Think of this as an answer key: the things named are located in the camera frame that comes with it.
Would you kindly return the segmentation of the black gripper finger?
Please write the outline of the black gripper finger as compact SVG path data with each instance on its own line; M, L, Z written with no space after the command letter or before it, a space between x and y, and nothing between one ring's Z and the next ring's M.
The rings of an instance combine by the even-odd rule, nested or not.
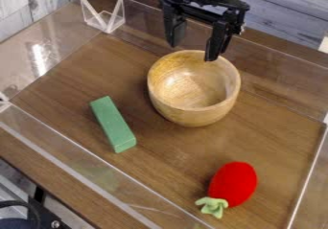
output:
M185 37L187 25L187 17L181 13L180 8L169 3L164 3L165 38L172 47L176 47Z
M213 27L207 41L205 60L215 61L225 53L232 37L246 30L246 11L227 10L223 14L211 15Z

